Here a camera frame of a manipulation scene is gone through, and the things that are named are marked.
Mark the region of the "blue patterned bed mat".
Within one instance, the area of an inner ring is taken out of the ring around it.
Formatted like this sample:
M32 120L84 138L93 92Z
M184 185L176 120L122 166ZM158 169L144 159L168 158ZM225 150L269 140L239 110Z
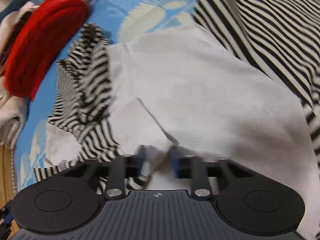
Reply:
M109 31L114 42L127 42L159 28L188 24L194 1L93 0L89 21ZM15 191L36 182L35 168L72 160L80 148L71 133L48 123L56 98L56 84L56 66L51 66L29 105L28 120L12 155Z

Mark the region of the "red folded blanket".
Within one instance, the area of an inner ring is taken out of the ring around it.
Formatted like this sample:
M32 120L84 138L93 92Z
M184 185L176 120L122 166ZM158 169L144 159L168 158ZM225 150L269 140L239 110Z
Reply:
M45 0L17 35L4 64L9 94L33 99L57 54L89 16L82 0Z

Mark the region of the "cream folded quilt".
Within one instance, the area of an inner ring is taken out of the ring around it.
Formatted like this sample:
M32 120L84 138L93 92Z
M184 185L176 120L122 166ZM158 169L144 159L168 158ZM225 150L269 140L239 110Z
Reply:
M15 27L30 16L33 3L27 2L1 21L1 145L14 149L27 116L27 98L11 95L5 88L4 59L8 56Z

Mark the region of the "striped white small shirt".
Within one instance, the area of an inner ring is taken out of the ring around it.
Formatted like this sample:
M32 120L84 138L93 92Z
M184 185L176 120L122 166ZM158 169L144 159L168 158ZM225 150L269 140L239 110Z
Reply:
M197 0L189 25L109 44L86 24L57 62L49 166L110 162L144 145L128 190L157 178L171 146L220 156L296 190L298 232L319 233L319 0Z

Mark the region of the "wooden headboard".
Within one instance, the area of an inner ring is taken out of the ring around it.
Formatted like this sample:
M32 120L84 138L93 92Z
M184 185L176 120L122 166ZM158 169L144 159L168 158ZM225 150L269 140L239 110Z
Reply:
M15 170L13 152L11 149L1 146L0 152L0 184L1 184L1 208L12 200L16 194Z

